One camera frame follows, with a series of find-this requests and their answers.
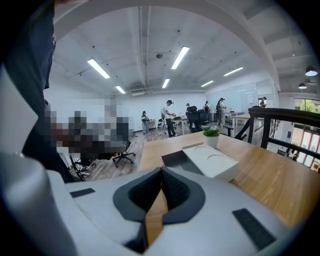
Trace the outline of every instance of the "black pants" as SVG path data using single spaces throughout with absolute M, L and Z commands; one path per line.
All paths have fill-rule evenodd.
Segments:
M 166 125 L 168 126 L 169 136 L 176 135 L 174 125 L 171 122 L 171 118 L 166 119 Z

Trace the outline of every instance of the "white tray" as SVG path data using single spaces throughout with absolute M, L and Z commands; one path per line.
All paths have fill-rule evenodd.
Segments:
M 237 174 L 238 161 L 202 142 L 184 146 L 182 151 L 204 176 L 229 182 Z

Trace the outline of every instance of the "potted plant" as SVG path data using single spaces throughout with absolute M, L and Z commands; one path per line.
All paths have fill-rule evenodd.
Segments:
M 211 127 L 209 129 L 204 129 L 204 144 L 215 149 L 219 140 L 219 132 L 220 130 L 217 126 Z

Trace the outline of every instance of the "ceiling light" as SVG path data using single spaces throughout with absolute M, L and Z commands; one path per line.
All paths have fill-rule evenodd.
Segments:
M 299 84 L 299 89 L 307 89 L 307 86 L 302 82 Z
M 110 76 L 102 69 L 102 67 L 99 66 L 98 63 L 92 58 L 88 60 L 88 63 L 96 70 L 98 71 L 104 78 L 110 78 Z
M 164 84 L 163 84 L 162 88 L 166 88 L 167 84 L 169 83 L 169 80 L 170 80 L 170 79 L 166 79 L 166 80 L 164 81 Z
M 241 66 L 241 67 L 238 67 L 237 69 L 232 70 L 232 71 L 230 71 L 230 72 L 228 72 L 228 73 L 224 74 L 224 76 L 226 77 L 226 76 L 228 76 L 228 75 L 230 75 L 230 74 L 232 74 L 232 73 L 234 73 L 234 72 L 237 72 L 237 71 L 239 71 L 239 70 L 242 70 L 242 69 L 243 69 L 243 67 L 242 67 L 242 66 Z
M 208 84 L 211 84 L 211 83 L 213 83 L 213 82 L 214 82 L 214 81 L 213 81 L 213 80 L 211 80 L 211 81 L 209 81 L 209 82 L 207 82 L 207 83 L 205 83 L 205 84 L 201 85 L 201 87 L 207 86 Z
M 117 88 L 120 91 L 120 93 L 126 94 L 126 92 L 124 90 L 122 90 L 122 88 L 120 86 L 116 86 L 115 88 Z
M 308 77 L 313 77 L 316 76 L 318 74 L 318 72 L 316 71 L 316 69 L 313 66 L 307 66 L 306 70 L 305 70 L 305 75 Z
M 171 67 L 172 70 L 175 70 L 175 69 L 178 67 L 179 63 L 182 61 L 182 59 L 184 58 L 184 56 L 186 55 L 186 53 L 189 51 L 189 49 L 190 49 L 189 47 L 185 47 L 185 46 L 182 47 L 182 49 L 181 49 L 178 57 L 176 57 L 173 65 L 172 65 L 172 67 Z

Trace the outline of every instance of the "small white pot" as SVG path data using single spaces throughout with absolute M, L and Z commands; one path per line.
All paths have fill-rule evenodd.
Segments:
M 204 144 L 215 149 L 218 145 L 219 136 L 216 136 L 216 137 L 204 136 Z

